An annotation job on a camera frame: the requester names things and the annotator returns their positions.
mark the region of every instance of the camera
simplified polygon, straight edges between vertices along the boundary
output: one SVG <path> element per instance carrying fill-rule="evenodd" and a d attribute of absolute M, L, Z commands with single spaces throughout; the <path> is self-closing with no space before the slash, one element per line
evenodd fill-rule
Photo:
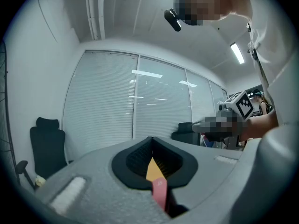
<path fill-rule="evenodd" d="M 169 22 L 175 31 L 179 32 L 182 29 L 182 26 L 179 23 L 179 17 L 173 8 L 164 12 L 164 18 Z"/>

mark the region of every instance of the chair headrest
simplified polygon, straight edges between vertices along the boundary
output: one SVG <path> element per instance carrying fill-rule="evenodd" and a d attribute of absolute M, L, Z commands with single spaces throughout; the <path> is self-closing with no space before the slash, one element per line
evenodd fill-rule
<path fill-rule="evenodd" d="M 192 123 L 179 123 L 178 124 L 178 133 L 193 133 Z"/>
<path fill-rule="evenodd" d="M 59 122 L 57 119 L 44 119 L 42 117 L 38 117 L 36 120 L 36 126 L 46 129 L 58 129 Z"/>

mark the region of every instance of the window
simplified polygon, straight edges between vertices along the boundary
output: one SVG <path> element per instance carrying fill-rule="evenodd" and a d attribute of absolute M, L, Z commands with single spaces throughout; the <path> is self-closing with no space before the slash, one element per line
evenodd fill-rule
<path fill-rule="evenodd" d="M 88 51 L 66 96 L 63 130 L 69 160 L 132 139 L 138 56 Z"/>
<path fill-rule="evenodd" d="M 214 101 L 209 84 L 209 80 L 186 71 L 189 86 L 191 107 L 192 107 L 192 122 L 199 121 L 205 116 L 215 114 Z"/>
<path fill-rule="evenodd" d="M 228 93 L 225 90 L 222 90 L 222 93 L 224 101 L 228 100 Z"/>
<path fill-rule="evenodd" d="M 141 57 L 139 71 L 135 137 L 170 138 L 179 123 L 192 121 L 185 70 Z"/>
<path fill-rule="evenodd" d="M 213 98 L 214 98 L 215 110 L 218 111 L 219 110 L 219 102 L 224 101 L 222 89 L 219 85 L 217 85 L 213 82 L 210 82 L 210 84 L 211 84 L 212 94 L 213 94 Z"/>

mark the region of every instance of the black office chair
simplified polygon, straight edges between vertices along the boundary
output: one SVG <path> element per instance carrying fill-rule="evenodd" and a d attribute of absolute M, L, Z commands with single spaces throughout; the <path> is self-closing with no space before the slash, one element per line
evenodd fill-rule
<path fill-rule="evenodd" d="M 179 123 L 178 131 L 173 132 L 171 139 L 187 144 L 200 145 L 200 134 L 192 130 L 192 123 Z"/>
<path fill-rule="evenodd" d="M 36 127 L 30 129 L 35 172 L 44 179 L 49 178 L 57 171 L 64 168 L 67 163 L 64 157 L 65 132 L 59 130 L 57 119 L 36 120 Z M 30 185 L 35 189 L 26 171 L 27 161 L 21 161 L 17 165 L 17 173 L 24 174 Z"/>

